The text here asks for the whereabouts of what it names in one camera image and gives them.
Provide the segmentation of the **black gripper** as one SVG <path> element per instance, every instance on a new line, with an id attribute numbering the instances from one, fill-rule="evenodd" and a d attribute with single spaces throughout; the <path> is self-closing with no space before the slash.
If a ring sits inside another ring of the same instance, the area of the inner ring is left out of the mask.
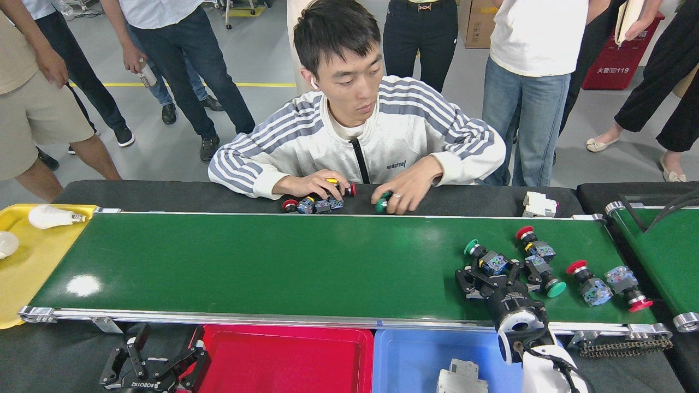
<path id="1" fill-rule="evenodd" d="M 154 374 L 147 373 L 140 355 L 149 335 L 150 327 L 143 323 L 125 347 L 112 349 L 100 376 L 102 386 L 115 386 L 119 392 L 175 392 L 179 384 L 202 383 L 200 373 L 205 374 L 211 363 L 203 343 L 202 326 L 194 329 L 187 348 L 155 368 Z M 133 371 L 119 378 L 126 361 L 130 361 Z"/>
<path id="2" fill-rule="evenodd" d="M 466 299 L 483 299 L 496 329 L 544 328 L 544 304 L 533 299 L 532 291 L 540 291 L 541 278 L 519 279 L 528 267 L 520 260 L 508 261 L 508 274 L 487 276 L 472 266 L 455 271 L 455 277 Z"/>

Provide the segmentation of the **seated person's left hand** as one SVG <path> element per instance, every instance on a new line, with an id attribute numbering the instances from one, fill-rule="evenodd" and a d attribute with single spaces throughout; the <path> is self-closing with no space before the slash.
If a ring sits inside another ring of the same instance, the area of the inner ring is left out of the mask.
<path id="1" fill-rule="evenodd" d="M 415 211 L 432 182 L 442 174 L 443 168 L 434 156 L 423 157 L 404 172 L 377 187 L 370 203 L 377 204 L 382 194 L 390 191 L 393 196 L 386 208 L 388 214 L 402 216 L 406 211 Z"/>

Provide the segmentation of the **standing person's right hand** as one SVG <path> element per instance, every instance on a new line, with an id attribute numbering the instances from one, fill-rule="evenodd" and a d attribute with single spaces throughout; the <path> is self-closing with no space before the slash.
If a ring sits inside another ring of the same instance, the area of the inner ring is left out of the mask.
<path id="1" fill-rule="evenodd" d="M 132 74 L 141 74 L 144 65 L 147 65 L 147 55 L 133 43 L 122 43 L 125 69 Z"/>

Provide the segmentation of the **seated person's right hand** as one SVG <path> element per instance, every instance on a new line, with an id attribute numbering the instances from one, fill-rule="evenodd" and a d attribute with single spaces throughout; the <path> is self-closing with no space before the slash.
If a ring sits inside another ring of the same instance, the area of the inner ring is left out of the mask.
<path id="1" fill-rule="evenodd" d="M 296 197 L 317 194 L 322 199 L 326 199 L 330 193 L 335 199 L 342 200 L 345 190 L 350 186 L 347 178 L 339 172 L 322 169 L 305 177 L 285 176 L 276 182 L 271 192 Z"/>

